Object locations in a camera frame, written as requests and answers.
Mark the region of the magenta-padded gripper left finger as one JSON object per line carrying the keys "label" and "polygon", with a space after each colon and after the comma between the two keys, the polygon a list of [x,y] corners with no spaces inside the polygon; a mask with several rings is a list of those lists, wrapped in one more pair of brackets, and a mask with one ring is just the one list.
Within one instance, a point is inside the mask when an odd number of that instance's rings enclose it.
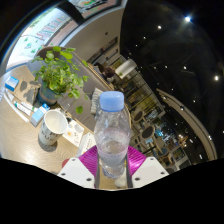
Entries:
{"label": "magenta-padded gripper left finger", "polygon": [[98,189],[100,170],[97,147],[93,146],[78,158],[66,159],[58,176],[84,188]]}

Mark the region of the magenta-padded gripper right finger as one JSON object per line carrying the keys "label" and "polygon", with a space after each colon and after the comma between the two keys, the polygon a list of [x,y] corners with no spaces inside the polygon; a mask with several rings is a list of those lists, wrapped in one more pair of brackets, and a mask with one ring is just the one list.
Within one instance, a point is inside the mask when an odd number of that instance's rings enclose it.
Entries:
{"label": "magenta-padded gripper right finger", "polygon": [[137,149],[128,147],[126,178],[129,188],[140,188],[168,175],[155,157],[146,157]]}

